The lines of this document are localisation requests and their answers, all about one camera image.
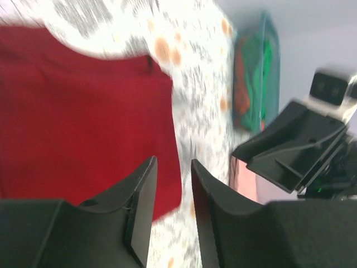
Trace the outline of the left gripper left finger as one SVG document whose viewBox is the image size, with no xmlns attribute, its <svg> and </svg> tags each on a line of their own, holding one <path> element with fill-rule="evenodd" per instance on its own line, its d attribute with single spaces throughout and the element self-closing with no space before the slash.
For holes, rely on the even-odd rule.
<svg viewBox="0 0 357 268">
<path fill-rule="evenodd" d="M 2 267 L 145 267 L 157 159 L 74 206 L 62 199 L 1 200 Z"/>
</svg>

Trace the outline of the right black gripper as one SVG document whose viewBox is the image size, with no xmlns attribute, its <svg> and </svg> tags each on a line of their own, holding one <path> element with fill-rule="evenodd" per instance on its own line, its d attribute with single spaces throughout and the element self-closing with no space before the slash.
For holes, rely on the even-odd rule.
<svg viewBox="0 0 357 268">
<path fill-rule="evenodd" d="M 298 199 L 356 195 L 356 137 L 345 123 L 291 101 L 261 133 L 233 156 Z"/>
</svg>

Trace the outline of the red t shirt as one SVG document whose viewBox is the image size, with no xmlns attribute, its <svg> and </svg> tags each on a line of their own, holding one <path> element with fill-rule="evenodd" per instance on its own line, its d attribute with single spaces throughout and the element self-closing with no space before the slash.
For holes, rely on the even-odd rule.
<svg viewBox="0 0 357 268">
<path fill-rule="evenodd" d="M 45 28 L 1 27 L 1 197 L 78 205 L 158 161 L 153 218 L 180 205 L 172 80 L 148 55 L 100 60 Z"/>
</svg>

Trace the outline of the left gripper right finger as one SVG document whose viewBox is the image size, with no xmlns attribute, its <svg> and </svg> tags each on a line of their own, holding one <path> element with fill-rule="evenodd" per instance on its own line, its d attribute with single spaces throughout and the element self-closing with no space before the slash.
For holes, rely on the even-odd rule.
<svg viewBox="0 0 357 268">
<path fill-rule="evenodd" d="M 356 201 L 256 203 L 191 163 L 203 267 L 355 267 Z"/>
</svg>

